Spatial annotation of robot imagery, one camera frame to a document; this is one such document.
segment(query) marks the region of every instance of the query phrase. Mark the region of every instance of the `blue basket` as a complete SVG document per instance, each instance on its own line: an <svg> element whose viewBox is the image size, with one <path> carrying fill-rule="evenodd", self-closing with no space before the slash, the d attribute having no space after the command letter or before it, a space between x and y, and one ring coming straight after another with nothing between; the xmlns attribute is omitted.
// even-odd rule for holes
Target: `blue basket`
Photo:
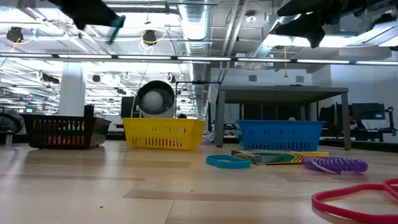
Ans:
<svg viewBox="0 0 398 224"><path fill-rule="evenodd" d="M323 121L239 121L244 149L316 151Z"/></svg>

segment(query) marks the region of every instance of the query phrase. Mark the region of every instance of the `ductwork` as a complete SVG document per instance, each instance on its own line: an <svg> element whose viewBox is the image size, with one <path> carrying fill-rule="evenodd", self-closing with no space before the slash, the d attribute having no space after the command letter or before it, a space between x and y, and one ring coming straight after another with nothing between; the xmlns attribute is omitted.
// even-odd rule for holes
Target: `ductwork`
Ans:
<svg viewBox="0 0 398 224"><path fill-rule="evenodd" d="M284 6L285 4L287 4L290 0L285 0L282 2L281 7ZM262 27L262 33L264 34L264 36L262 37L262 42L261 44L257 47L256 51L254 51L250 57L256 57L256 58L265 58L269 55L269 53L271 52L272 48L274 46L270 46L267 45L267 43L265 43L265 40L269 34L269 32L271 32L273 29L275 29L276 27L286 24L290 21L293 21L297 18L296 15L294 16L282 16L279 17L276 13L270 16L267 16L267 19L264 23L264 26ZM266 66L264 64L261 63L247 63L244 65L244 69L248 69L248 70L253 70L253 69L264 69Z"/></svg>
<svg viewBox="0 0 398 224"><path fill-rule="evenodd" d="M181 15L182 31L186 40L208 40L210 27L210 6L204 5L179 5L178 9ZM185 43L185 49L189 56L207 56L209 45L205 43ZM206 75L205 63L191 63L190 76L192 81L202 80L209 81L209 74ZM193 86L193 94L196 99L195 105L198 115L202 114L204 106L203 88L201 86Z"/></svg>

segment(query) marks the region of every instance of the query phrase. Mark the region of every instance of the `wall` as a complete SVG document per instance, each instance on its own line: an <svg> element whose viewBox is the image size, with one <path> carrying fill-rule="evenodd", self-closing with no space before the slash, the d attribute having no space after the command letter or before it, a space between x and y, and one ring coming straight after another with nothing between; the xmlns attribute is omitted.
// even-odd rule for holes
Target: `wall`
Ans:
<svg viewBox="0 0 398 224"><path fill-rule="evenodd" d="M319 87L331 87L331 66L327 65L316 72L312 73L312 85ZM319 101L319 109L322 107L328 107L333 104L333 99L325 99ZM312 103L310 105L310 119L312 121L317 120L317 104Z"/></svg>
<svg viewBox="0 0 398 224"><path fill-rule="evenodd" d="M253 86L275 86L275 85L311 85L311 74L302 69L288 69L288 78L285 78L285 70L275 72L273 70L245 70L229 69L225 76L223 85L253 85ZM211 79L215 81L219 75L218 68L211 69ZM257 82L249 82L249 75L257 75ZM296 76L304 76L304 83L296 83Z"/></svg>
<svg viewBox="0 0 398 224"><path fill-rule="evenodd" d="M218 68L211 69L211 81L215 82L220 74ZM312 85L312 74L306 70L290 69L287 70L289 77L285 78L285 70L275 72L273 70L245 70L229 69L222 85L251 85L251 86L275 86L275 85ZM249 82L249 75L257 75L257 82ZM304 76L303 83L296 83L296 76ZM215 119L215 103L211 104L212 121ZM239 121L239 104L226 104L225 122L237 124Z"/></svg>
<svg viewBox="0 0 398 224"><path fill-rule="evenodd" d="M357 66L332 65L331 80L333 87L348 87L348 102L352 103L384 103L385 108L393 106L398 109L398 72L392 66ZM341 103L340 97L335 97L333 103ZM395 110L394 119L398 121L398 110ZM370 128L389 127L389 118L386 120L368 120ZM398 137L391 134L384 135L385 142L398 142Z"/></svg>

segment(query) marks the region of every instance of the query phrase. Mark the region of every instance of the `plastic basket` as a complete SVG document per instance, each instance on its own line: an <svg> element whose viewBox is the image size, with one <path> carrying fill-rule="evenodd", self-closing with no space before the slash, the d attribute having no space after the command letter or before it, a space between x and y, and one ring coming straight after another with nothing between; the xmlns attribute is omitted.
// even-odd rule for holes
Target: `plastic basket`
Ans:
<svg viewBox="0 0 398 224"><path fill-rule="evenodd" d="M88 149L105 142L108 120L74 116L22 114L28 143L34 148Z"/></svg>
<svg viewBox="0 0 398 224"><path fill-rule="evenodd" d="M201 144L205 122L195 119L123 118L129 147L194 150Z"/></svg>
<svg viewBox="0 0 398 224"><path fill-rule="evenodd" d="M323 121L239 121L244 149L316 151Z"/></svg>

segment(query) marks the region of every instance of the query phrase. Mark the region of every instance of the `red rubber band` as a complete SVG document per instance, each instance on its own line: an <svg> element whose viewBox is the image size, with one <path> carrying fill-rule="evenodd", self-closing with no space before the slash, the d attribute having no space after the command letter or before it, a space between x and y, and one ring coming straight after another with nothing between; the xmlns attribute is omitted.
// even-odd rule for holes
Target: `red rubber band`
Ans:
<svg viewBox="0 0 398 224"><path fill-rule="evenodd" d="M397 186L388 185L391 190L397 193ZM336 190L327 190L312 195L312 206L319 211L328 212L330 214L338 215L344 218L349 218L361 223L383 223L383 224L396 224L398 223L398 215L370 215L361 212L354 212L351 210L338 208L332 205L327 205L322 202L323 199L331 197L339 197L349 195L361 190L385 190L382 184L359 184L352 187L346 187Z"/></svg>
<svg viewBox="0 0 398 224"><path fill-rule="evenodd" d="M391 186L392 184L398 184L398 179L383 181L384 190L389 192L391 196L398 200L398 186Z"/></svg>

